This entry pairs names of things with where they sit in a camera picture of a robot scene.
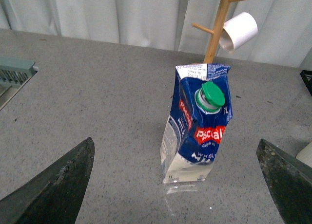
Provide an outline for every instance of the pascual logo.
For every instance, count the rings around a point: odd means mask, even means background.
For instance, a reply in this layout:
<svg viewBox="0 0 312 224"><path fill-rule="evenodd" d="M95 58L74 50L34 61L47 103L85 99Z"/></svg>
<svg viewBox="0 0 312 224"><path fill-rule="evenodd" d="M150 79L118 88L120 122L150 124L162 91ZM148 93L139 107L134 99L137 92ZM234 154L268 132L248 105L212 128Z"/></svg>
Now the pascual logo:
<svg viewBox="0 0 312 224"><path fill-rule="evenodd" d="M189 110L186 108L185 103L182 100L180 100L179 108L182 110L182 112L186 118L188 130L190 130L190 128L192 126L192 118L191 118Z"/></svg>
<svg viewBox="0 0 312 224"><path fill-rule="evenodd" d="M197 127L194 139L201 145L209 140L213 140L220 144L225 126L217 126L216 128L199 128Z"/></svg>

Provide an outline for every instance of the gray countertop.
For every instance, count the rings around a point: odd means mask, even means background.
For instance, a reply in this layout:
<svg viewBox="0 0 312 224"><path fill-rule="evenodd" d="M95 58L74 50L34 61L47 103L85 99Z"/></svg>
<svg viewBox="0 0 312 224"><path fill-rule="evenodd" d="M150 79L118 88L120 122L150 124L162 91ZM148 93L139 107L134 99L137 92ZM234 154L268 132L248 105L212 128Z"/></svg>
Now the gray countertop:
<svg viewBox="0 0 312 224"><path fill-rule="evenodd" d="M0 199L91 136L94 166L76 223L283 223L264 181L261 138L295 156L312 141L300 70L231 66L234 117L204 182L162 182L160 144L175 65L203 56L0 30L0 56L39 72L0 112Z"/></svg>

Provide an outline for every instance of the white curtain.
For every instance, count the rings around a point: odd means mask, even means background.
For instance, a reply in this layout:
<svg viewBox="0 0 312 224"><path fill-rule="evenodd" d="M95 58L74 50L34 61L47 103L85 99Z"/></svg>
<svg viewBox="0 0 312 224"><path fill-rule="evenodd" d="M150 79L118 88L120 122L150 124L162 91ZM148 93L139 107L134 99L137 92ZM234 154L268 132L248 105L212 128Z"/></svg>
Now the white curtain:
<svg viewBox="0 0 312 224"><path fill-rule="evenodd" d="M220 0L0 0L0 28L204 54ZM312 0L232 3L228 19L250 13L258 35L217 56L299 67L311 64Z"/></svg>

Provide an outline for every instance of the blue milk carton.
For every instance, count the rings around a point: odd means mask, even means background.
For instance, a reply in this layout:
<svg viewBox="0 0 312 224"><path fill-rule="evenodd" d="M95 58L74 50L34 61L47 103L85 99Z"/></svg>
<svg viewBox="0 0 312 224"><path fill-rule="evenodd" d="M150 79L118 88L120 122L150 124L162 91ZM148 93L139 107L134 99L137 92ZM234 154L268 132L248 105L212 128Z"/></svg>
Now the blue milk carton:
<svg viewBox="0 0 312 224"><path fill-rule="evenodd" d="M176 66L170 115L160 155L164 183L203 181L232 118L227 73L221 64Z"/></svg>

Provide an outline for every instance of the dish rack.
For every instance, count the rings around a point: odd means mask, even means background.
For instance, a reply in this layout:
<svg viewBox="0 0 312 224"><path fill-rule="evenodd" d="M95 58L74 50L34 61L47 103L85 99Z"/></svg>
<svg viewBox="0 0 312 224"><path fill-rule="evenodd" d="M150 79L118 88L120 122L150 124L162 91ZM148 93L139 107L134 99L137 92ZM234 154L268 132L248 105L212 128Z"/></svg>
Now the dish rack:
<svg viewBox="0 0 312 224"><path fill-rule="evenodd" d="M0 57L0 110L36 74L35 62L13 57Z"/></svg>

